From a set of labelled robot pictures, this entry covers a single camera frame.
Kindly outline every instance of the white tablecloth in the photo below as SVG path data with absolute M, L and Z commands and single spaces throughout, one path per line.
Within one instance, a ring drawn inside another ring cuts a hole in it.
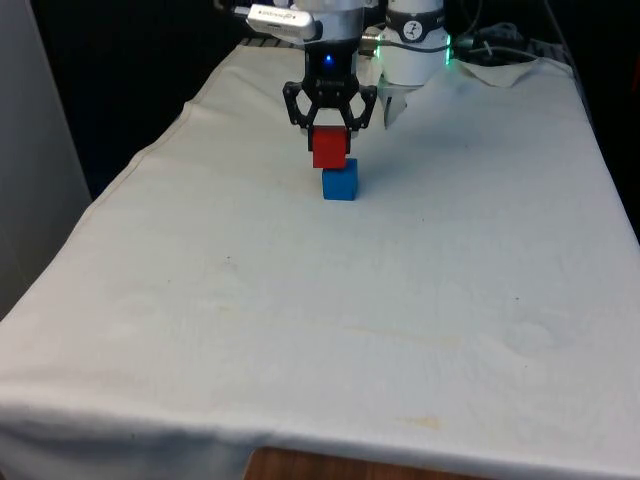
M 239 47 L 0 324 L 14 479 L 232 479 L 264 445 L 499 478 L 640 477 L 640 255 L 571 78 L 455 64 L 322 199 Z

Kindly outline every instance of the dark background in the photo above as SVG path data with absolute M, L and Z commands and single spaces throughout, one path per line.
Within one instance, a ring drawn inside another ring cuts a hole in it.
M 464 0 L 471 15 L 477 0 Z M 212 0 L 33 0 L 92 195 L 158 138 L 248 32 Z M 447 28 L 467 24 L 447 0 Z M 640 110 L 632 92 L 640 2 L 552 0 L 582 76 L 598 143 L 640 235 Z M 557 41 L 540 0 L 485 0 L 481 25 L 511 21 Z

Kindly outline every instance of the red cube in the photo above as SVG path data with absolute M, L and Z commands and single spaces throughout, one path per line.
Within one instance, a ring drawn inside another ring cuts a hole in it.
M 313 168 L 345 168 L 347 135 L 346 127 L 313 127 Z

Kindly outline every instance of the blue cube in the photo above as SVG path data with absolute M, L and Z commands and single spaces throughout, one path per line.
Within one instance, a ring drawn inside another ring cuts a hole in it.
M 358 161 L 347 159 L 342 170 L 325 168 L 322 171 L 322 193 L 325 200 L 353 201 L 358 193 Z

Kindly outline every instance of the black cable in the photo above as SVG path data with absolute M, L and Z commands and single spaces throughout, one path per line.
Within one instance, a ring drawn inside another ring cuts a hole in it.
M 582 77 L 580 77 L 580 72 L 578 72 L 578 67 L 576 66 L 576 62 L 573 59 L 573 54 L 571 53 L 571 49 L 569 48 L 569 44 L 567 43 L 567 39 L 565 38 L 564 34 L 562 33 L 562 29 L 560 28 L 560 24 L 558 23 L 558 19 L 556 18 L 555 14 L 553 13 L 553 9 L 551 8 L 551 5 L 549 4 L 549 0 L 542 0 L 542 3 L 545 7 L 545 10 L 547 11 L 547 16 L 549 17 L 549 20 L 551 21 L 553 28 L 556 31 L 556 34 L 558 35 L 558 37 L 560 38 L 560 41 L 562 42 L 562 47 L 564 48 L 564 53 L 567 56 L 567 58 L 569 59 L 569 63 L 571 64 L 571 68 L 573 69 L 573 76 L 575 78 L 575 83 L 576 83 L 576 87 L 578 88 L 578 93 L 580 94 L 580 97 L 582 99 L 582 105 L 584 106 L 585 111 L 587 112 L 587 118 L 589 119 L 589 123 L 591 124 L 591 127 L 593 128 L 593 118 L 591 117 L 591 110 L 589 109 L 589 104 L 587 103 L 587 96 L 585 94 L 584 91 L 584 84 L 582 83 Z
M 466 31 L 464 31 L 463 33 L 461 33 L 456 37 L 456 41 L 453 42 L 454 45 L 457 45 L 458 41 L 462 37 L 469 35 L 476 29 L 476 27 L 478 26 L 478 23 L 480 22 L 480 15 L 482 14 L 483 4 L 484 4 L 484 0 L 478 0 L 478 9 L 476 10 L 476 16 L 473 18 L 473 21 L 471 22 L 471 25 L 469 25 L 469 28 L 467 28 Z
M 486 47 L 481 47 L 481 48 L 475 48 L 473 50 L 469 50 L 470 54 L 477 54 L 477 53 L 488 53 L 491 55 L 491 52 L 504 52 L 504 53 L 511 53 L 514 55 L 520 55 L 522 57 L 527 58 L 528 60 L 538 60 L 541 57 L 539 57 L 538 55 L 535 55 L 533 53 L 529 53 L 529 52 L 525 52 L 523 50 L 518 50 L 516 48 L 509 48 L 509 47 L 493 47 L 491 45 L 488 45 Z
M 471 23 L 471 17 L 469 16 L 469 10 L 467 10 L 467 6 L 464 4 L 464 0 L 458 0 L 458 5 L 460 5 L 460 10 L 464 15 L 464 18 L 467 20 L 467 23 Z
M 401 48 L 402 50 L 411 50 L 412 52 L 419 52 L 419 53 L 436 53 L 436 52 L 442 52 L 449 48 L 449 45 L 443 45 L 442 47 L 436 47 L 436 48 L 419 48 L 419 47 L 412 47 L 411 45 L 406 45 L 404 43 L 390 42 L 389 40 L 379 40 L 378 46 L 379 47 L 396 47 L 396 48 Z

